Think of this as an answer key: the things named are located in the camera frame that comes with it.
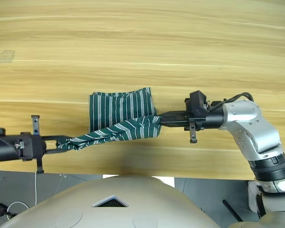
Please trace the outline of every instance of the white stripe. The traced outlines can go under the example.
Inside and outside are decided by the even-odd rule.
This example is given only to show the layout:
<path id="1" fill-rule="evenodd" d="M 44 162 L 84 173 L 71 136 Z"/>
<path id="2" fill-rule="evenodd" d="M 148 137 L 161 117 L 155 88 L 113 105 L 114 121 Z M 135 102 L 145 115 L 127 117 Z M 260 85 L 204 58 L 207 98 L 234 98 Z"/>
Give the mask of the white stripe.
<path id="1" fill-rule="evenodd" d="M 95 118 L 94 118 L 94 96 L 93 96 L 93 106 L 92 106 L 92 112 L 93 112 L 93 131 L 95 131 Z"/>
<path id="2" fill-rule="evenodd" d="M 118 133 L 118 132 L 115 132 L 115 131 L 111 130 L 111 129 L 108 128 L 108 127 L 107 127 L 107 130 L 109 130 L 109 131 L 111 131 L 111 132 L 113 132 L 113 133 Z"/>
<path id="3" fill-rule="evenodd" d="M 91 139 L 98 139 L 98 137 L 97 138 L 96 137 L 92 137 L 92 136 L 90 136 L 88 134 L 85 134 L 85 136 L 88 137 L 88 138 L 91 138 Z"/>
<path id="4" fill-rule="evenodd" d="M 126 120 L 126 122 L 127 122 L 129 125 L 131 125 L 134 129 L 136 129 L 136 127 L 135 127 L 133 124 L 131 124 L 129 121 Z"/>
<path id="5" fill-rule="evenodd" d="M 125 114 L 126 114 L 126 120 L 128 119 L 128 99 L 125 98 Z"/>
<path id="6" fill-rule="evenodd" d="M 98 97 L 98 129 L 101 129 L 101 97 Z"/>
<path id="7" fill-rule="evenodd" d="M 137 128 L 134 129 L 135 139 L 137 139 L 136 129 L 137 129 Z"/>
<path id="8" fill-rule="evenodd" d="M 117 128 L 123 130 L 123 131 L 129 131 L 130 129 L 126 128 L 125 126 L 122 126 L 120 123 L 115 125 Z"/>
<path id="9" fill-rule="evenodd" d="M 139 91 L 141 97 L 141 109 L 142 109 L 142 116 L 144 116 L 144 106 L 143 106 L 143 92 Z"/>
<path id="10" fill-rule="evenodd" d="M 112 127 L 112 109 L 113 109 L 113 98 L 110 97 L 110 103 L 109 103 L 109 127 Z"/>
<path id="11" fill-rule="evenodd" d="M 131 119 L 134 118 L 134 102 L 133 102 L 133 94 L 130 94 L 130 104 L 131 104 Z"/>
<path id="12" fill-rule="evenodd" d="M 141 136 L 142 136 L 142 139 L 144 139 L 144 133 L 143 133 L 143 130 L 144 130 L 144 127 L 141 128 Z"/>
<path id="13" fill-rule="evenodd" d="M 91 96 L 89 95 L 89 107 L 91 106 L 90 98 L 91 98 Z M 91 117 L 90 117 L 90 116 L 89 116 L 89 122 L 90 122 L 90 125 L 89 125 L 89 132 L 91 132 Z"/>
<path id="14" fill-rule="evenodd" d="M 72 139 L 70 139 L 70 141 L 72 141 L 72 142 L 84 142 L 85 140 L 78 139 L 78 138 L 72 138 Z"/>
<path id="15" fill-rule="evenodd" d="M 146 92 L 146 98 L 147 98 L 147 115 L 149 115 L 149 104 L 148 104 L 149 102 L 148 102 L 148 94 L 147 94 L 147 92 Z"/>
<path id="16" fill-rule="evenodd" d="M 136 96 L 136 111 L 137 111 L 137 118 L 138 118 L 138 98 L 137 98 L 137 93 L 135 93 Z"/>
<path id="17" fill-rule="evenodd" d="M 106 127 L 106 97 L 104 97 L 104 128 Z"/>
<path id="18" fill-rule="evenodd" d="M 115 123 L 117 123 L 117 98 L 115 97 Z"/>
<path id="19" fill-rule="evenodd" d="M 120 98 L 120 102 L 119 102 L 119 104 L 120 104 L 120 122 L 122 122 L 123 120 L 124 120 L 124 116 L 123 116 L 123 98 Z"/>
<path id="20" fill-rule="evenodd" d="M 98 134 L 98 135 L 100 135 L 100 136 L 102 136 L 102 137 L 107 136 L 107 134 L 103 133 L 103 132 L 100 131 L 100 130 L 94 131 L 94 133 L 96 133 L 96 134 Z"/>

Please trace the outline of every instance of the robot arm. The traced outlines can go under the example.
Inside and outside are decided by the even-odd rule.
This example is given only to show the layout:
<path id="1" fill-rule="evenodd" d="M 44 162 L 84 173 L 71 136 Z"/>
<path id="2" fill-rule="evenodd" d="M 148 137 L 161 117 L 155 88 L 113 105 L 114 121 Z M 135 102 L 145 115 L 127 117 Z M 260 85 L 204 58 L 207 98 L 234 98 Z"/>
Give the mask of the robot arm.
<path id="1" fill-rule="evenodd" d="M 237 100 L 243 95 L 249 100 Z M 251 95 L 242 93 L 209 105 L 206 96 L 196 91 L 185 103 L 185 111 L 162 114 L 162 125 L 184 127 L 185 131 L 190 131 L 191 143 L 197 142 L 196 131 L 199 130 L 217 128 L 229 131 L 248 161 L 262 192 L 256 198 L 260 215 L 285 211 L 284 149 L 278 130 L 263 118 Z"/>
<path id="2" fill-rule="evenodd" d="M 260 190 L 285 192 L 285 154 L 278 130 L 247 100 L 223 104 L 223 124 L 255 174 Z"/>

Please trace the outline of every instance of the ventilation grille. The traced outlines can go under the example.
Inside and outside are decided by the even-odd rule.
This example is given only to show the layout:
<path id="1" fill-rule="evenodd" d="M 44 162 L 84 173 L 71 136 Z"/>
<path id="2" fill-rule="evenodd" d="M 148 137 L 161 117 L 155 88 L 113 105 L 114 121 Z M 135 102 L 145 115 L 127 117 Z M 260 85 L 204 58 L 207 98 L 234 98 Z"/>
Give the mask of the ventilation grille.
<path id="1" fill-rule="evenodd" d="M 123 205 L 121 202 L 118 202 L 116 199 L 112 199 L 112 200 L 107 201 L 106 203 L 100 204 L 97 207 L 98 208 L 104 208 L 104 207 L 125 208 L 126 206 Z"/>
<path id="2" fill-rule="evenodd" d="M 123 202 L 120 198 L 117 196 L 110 196 L 107 197 L 95 204 L 92 205 L 93 208 L 126 208 L 129 205 Z"/>

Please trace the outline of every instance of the cable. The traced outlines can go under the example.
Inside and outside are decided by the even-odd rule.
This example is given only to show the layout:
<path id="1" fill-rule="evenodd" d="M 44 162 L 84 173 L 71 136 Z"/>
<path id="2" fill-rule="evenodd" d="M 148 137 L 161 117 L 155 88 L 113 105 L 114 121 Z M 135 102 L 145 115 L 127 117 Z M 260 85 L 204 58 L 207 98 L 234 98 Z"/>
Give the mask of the cable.
<path id="1" fill-rule="evenodd" d="M 20 203 L 20 204 L 22 204 L 23 206 L 25 206 L 27 209 L 29 209 L 29 206 L 28 206 L 26 203 L 21 202 L 21 201 L 15 201 L 15 202 L 13 202 L 13 203 L 11 203 L 11 204 L 9 205 L 9 207 L 8 207 L 7 210 L 6 210 L 6 212 L 8 212 L 9 209 L 10 209 L 10 207 L 13 206 L 13 205 L 16 204 L 16 203 Z M 35 205 L 37 205 L 37 171 L 35 172 Z"/>
<path id="2" fill-rule="evenodd" d="M 13 203 L 11 203 L 11 204 L 9 205 L 9 207 L 6 209 L 6 212 L 8 212 L 9 209 L 10 209 L 10 207 L 13 206 L 13 205 L 16 204 L 16 203 L 20 203 L 20 204 L 22 204 L 23 206 L 25 206 L 27 209 L 29 209 L 29 206 L 28 206 L 26 203 L 21 202 L 21 201 L 15 201 L 15 202 L 13 202 Z"/>
<path id="3" fill-rule="evenodd" d="M 213 107 L 209 110 L 209 112 L 212 112 L 212 111 L 216 110 L 217 108 L 221 107 L 224 103 L 231 103 L 231 102 L 234 102 L 234 101 L 238 100 L 238 99 L 239 99 L 240 97 L 242 97 L 242 96 L 246 97 L 249 101 L 254 102 L 253 96 L 252 96 L 250 93 L 248 93 L 248 92 L 243 92 L 243 93 L 241 93 L 241 94 L 238 94 L 238 95 L 233 96 L 232 98 L 224 99 L 224 101 L 221 101 L 221 102 L 219 102 L 217 105 L 213 106 Z"/>
<path id="4" fill-rule="evenodd" d="M 35 205 L 37 205 L 37 171 L 35 172 Z"/>

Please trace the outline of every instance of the metal bracket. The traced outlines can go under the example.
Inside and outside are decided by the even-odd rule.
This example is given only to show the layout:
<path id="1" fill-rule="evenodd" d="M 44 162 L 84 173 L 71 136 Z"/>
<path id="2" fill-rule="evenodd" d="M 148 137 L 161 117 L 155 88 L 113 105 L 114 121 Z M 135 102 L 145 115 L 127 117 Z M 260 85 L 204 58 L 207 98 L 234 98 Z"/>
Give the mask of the metal bracket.
<path id="1" fill-rule="evenodd" d="M 190 143 L 197 143 L 198 140 L 196 138 L 196 127 L 194 122 L 189 123 L 189 128 L 190 128 Z"/>
<path id="2" fill-rule="evenodd" d="M 31 116 L 33 121 L 33 135 L 40 135 L 39 134 L 39 115 L 32 115 Z"/>

